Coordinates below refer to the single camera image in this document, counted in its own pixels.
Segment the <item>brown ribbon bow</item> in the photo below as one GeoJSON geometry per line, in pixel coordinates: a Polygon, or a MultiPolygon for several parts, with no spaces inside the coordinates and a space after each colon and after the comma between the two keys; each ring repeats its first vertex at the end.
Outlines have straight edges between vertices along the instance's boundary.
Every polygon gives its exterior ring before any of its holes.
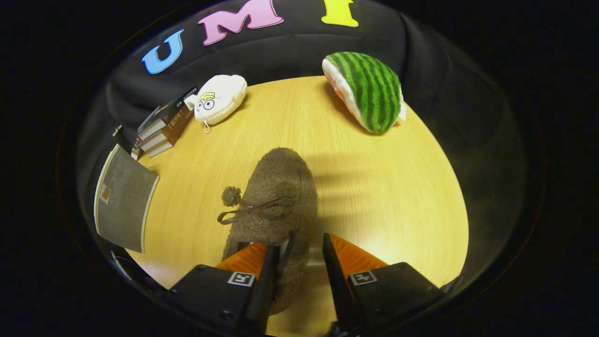
{"type": "Polygon", "coordinates": [[[254,205],[250,205],[250,204],[246,203],[245,201],[243,201],[240,198],[236,198],[235,201],[237,201],[237,203],[240,204],[242,206],[242,208],[238,209],[238,210],[232,210],[230,212],[222,212],[219,215],[217,220],[218,220],[218,222],[220,222],[223,225],[228,225],[228,224],[232,224],[233,222],[236,222],[250,214],[254,214],[254,215],[256,215],[262,219],[266,219],[266,220],[275,220],[280,215],[268,214],[264,211],[264,209],[266,209],[268,206],[276,205],[278,199],[279,199],[279,197],[276,197],[276,198],[272,199],[271,201],[267,201],[263,204],[254,206],[254,205]],[[235,214],[235,216],[233,216],[232,218],[223,220],[223,218],[227,214],[235,214]]]}

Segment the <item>letter u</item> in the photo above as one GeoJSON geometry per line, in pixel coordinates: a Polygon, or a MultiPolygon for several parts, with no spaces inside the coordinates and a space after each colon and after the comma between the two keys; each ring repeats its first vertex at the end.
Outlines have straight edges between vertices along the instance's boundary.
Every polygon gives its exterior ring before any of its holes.
{"type": "Polygon", "coordinates": [[[168,47],[171,49],[171,53],[167,58],[160,61],[158,59],[158,48],[160,46],[156,46],[152,48],[147,54],[141,59],[146,65],[146,69],[150,74],[157,74],[168,68],[175,60],[181,55],[181,51],[183,50],[183,44],[181,43],[181,33],[183,29],[172,34],[164,40],[164,43],[168,44],[168,47]]]}

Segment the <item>yellow letter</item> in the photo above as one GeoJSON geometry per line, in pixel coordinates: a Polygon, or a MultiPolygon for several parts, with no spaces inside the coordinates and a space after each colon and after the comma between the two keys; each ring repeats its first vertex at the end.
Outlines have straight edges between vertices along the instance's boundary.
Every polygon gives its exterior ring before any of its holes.
{"type": "Polygon", "coordinates": [[[326,15],[322,17],[324,23],[330,25],[341,25],[357,27],[358,22],[352,18],[349,4],[352,0],[323,0],[325,2],[326,15]]]}

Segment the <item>watermelon plush toy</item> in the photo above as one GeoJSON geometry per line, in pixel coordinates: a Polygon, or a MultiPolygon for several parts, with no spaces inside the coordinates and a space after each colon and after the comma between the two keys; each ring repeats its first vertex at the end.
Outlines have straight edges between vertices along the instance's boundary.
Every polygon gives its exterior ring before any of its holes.
{"type": "Polygon", "coordinates": [[[347,109],[369,132],[383,134],[406,120],[406,104],[397,74],[371,56],[333,53],[322,60],[322,71],[347,109]]]}

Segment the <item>wooden table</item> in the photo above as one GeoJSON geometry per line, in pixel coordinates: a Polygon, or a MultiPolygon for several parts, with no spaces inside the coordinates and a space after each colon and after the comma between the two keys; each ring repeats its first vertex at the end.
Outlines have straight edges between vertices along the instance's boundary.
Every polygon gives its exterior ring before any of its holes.
{"type": "Polygon", "coordinates": [[[383,261],[406,261],[440,287],[459,275],[468,247],[464,199],[449,161],[418,116],[383,136],[367,133],[324,76],[262,83],[211,127],[192,119],[173,149],[140,163],[160,181],[147,214],[145,253],[129,251],[172,287],[197,264],[220,262],[230,226],[216,218],[225,186],[244,191],[258,160],[296,150],[312,170],[318,219],[300,296],[273,315],[267,333],[322,336],[336,320],[322,257],[334,233],[383,261]]]}

